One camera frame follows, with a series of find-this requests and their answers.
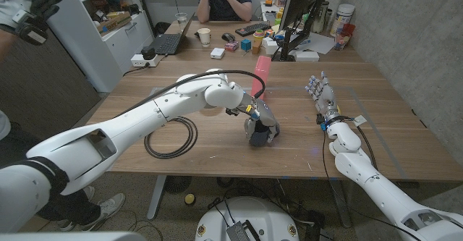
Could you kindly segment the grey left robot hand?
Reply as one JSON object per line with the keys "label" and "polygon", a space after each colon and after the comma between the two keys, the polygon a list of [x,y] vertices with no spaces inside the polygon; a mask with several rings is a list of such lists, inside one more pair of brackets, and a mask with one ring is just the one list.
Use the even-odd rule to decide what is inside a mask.
{"label": "grey left robot hand", "polygon": [[279,123],[264,101],[253,97],[250,100],[244,106],[244,113],[250,116],[244,125],[246,137],[252,146],[262,147],[279,135]]}

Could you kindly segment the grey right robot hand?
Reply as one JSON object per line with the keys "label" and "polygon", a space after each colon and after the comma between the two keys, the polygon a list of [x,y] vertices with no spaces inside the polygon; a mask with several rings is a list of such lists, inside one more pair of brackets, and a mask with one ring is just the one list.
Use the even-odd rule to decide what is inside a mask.
{"label": "grey right robot hand", "polygon": [[340,116],[333,88],[324,71],[321,72],[321,78],[312,75],[305,89],[313,98],[317,111],[326,121]]}

